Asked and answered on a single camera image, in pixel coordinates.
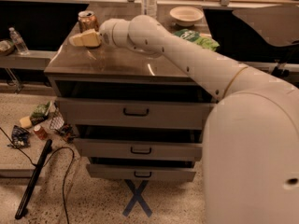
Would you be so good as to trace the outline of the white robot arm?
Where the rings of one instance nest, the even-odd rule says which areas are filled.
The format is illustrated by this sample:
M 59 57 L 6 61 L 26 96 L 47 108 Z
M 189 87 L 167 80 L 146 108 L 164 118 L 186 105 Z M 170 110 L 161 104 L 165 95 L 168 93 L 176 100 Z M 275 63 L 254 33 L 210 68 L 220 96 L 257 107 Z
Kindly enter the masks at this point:
M 110 19 L 69 41 L 161 54 L 217 100 L 203 135 L 207 224 L 299 224 L 298 88 L 146 15 Z

